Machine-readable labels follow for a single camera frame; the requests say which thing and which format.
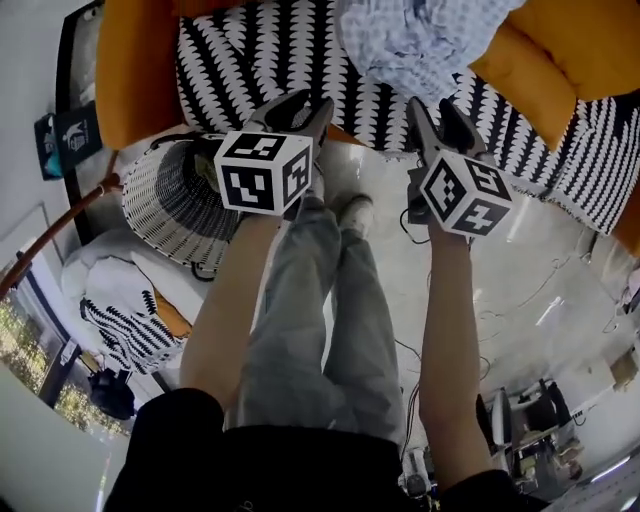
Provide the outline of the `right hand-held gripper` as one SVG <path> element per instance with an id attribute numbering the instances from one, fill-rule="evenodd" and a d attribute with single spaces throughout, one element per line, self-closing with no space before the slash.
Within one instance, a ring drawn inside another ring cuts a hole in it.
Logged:
<path id="1" fill-rule="evenodd" d="M 458 153 L 440 150 L 438 127 L 419 98 L 406 104 L 412 147 L 422 160 L 435 159 L 419 190 L 443 230 L 487 236 L 510 213 L 511 189 L 498 168 L 475 159 L 488 151 L 471 119 L 449 99 L 440 101 L 439 110 L 441 141 Z"/>

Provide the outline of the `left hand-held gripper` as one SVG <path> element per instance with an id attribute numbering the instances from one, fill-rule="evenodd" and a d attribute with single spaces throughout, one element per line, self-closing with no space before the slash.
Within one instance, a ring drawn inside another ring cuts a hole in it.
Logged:
<path id="1" fill-rule="evenodd" d="M 308 190 L 314 145 L 324 143 L 334 113 L 331 98 L 306 107 L 308 97 L 307 89 L 280 95 L 254 111 L 246 131 L 222 139 L 214 166 L 225 208 L 282 216 Z M 267 133 L 298 128 L 303 136 Z"/>

